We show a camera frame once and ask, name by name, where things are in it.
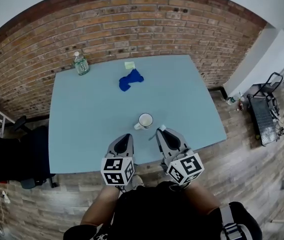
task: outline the blue towel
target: blue towel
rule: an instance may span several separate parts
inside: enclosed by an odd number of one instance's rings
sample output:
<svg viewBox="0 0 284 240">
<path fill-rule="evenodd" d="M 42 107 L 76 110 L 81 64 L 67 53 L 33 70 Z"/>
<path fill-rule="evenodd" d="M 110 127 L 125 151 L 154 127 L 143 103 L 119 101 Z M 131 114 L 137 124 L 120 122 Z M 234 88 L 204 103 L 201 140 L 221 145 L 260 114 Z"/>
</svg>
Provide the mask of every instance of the blue towel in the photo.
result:
<svg viewBox="0 0 284 240">
<path fill-rule="evenodd" d="M 131 73 L 128 74 L 127 76 L 122 77 L 119 80 L 119 84 L 118 86 L 120 87 L 120 89 L 125 92 L 128 89 L 130 89 L 130 85 L 129 83 L 135 83 L 135 82 L 143 82 L 144 78 L 143 76 L 140 75 L 139 71 L 137 71 L 135 68 L 132 69 Z"/>
</svg>

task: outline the yellow sticky note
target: yellow sticky note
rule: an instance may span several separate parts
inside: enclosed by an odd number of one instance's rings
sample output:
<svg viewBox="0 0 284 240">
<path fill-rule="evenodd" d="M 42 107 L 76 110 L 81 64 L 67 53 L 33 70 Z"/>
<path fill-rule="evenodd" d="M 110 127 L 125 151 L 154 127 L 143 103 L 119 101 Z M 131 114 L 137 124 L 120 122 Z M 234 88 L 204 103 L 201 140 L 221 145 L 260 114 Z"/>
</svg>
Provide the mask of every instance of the yellow sticky note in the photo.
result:
<svg viewBox="0 0 284 240">
<path fill-rule="evenodd" d="M 134 61 L 130 61 L 130 62 L 124 62 L 125 68 L 127 70 L 133 70 L 136 68 L 136 65 L 134 64 Z"/>
</svg>

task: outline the plastic water bottle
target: plastic water bottle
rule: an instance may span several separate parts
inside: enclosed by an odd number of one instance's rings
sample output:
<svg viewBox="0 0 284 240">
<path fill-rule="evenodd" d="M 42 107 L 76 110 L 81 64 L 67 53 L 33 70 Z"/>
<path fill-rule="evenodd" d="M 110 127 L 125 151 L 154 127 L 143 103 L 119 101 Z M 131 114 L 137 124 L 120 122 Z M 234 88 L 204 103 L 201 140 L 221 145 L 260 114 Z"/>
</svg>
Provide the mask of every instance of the plastic water bottle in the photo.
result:
<svg viewBox="0 0 284 240">
<path fill-rule="evenodd" d="M 74 66 L 76 68 L 77 73 L 82 76 L 89 72 L 90 66 L 87 62 L 87 59 L 83 56 L 83 54 L 80 54 L 78 51 L 74 53 Z"/>
</svg>

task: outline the mug handle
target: mug handle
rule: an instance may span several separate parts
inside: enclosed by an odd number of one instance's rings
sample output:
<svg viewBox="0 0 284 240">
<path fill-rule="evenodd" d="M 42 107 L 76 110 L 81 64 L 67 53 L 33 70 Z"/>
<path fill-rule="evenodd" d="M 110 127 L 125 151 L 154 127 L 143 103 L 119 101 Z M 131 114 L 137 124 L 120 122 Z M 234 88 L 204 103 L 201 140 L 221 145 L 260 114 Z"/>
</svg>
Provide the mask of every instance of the mug handle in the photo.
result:
<svg viewBox="0 0 284 240">
<path fill-rule="evenodd" d="M 141 124 L 138 122 L 136 125 L 134 125 L 134 129 L 136 130 L 140 130 L 142 127 L 141 127 Z"/>
</svg>

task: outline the white cup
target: white cup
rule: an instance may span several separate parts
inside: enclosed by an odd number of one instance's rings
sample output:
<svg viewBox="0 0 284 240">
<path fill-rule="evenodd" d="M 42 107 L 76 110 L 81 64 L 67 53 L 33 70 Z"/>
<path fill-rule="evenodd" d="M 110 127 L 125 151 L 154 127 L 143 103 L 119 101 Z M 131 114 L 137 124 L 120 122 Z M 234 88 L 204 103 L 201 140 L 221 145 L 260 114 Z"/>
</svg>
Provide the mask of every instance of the white cup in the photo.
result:
<svg viewBox="0 0 284 240">
<path fill-rule="evenodd" d="M 142 115 L 139 116 L 138 118 L 138 123 L 134 125 L 134 129 L 140 130 L 140 129 L 148 129 L 151 127 L 153 123 L 153 117 L 152 115 L 148 113 L 143 113 Z"/>
</svg>

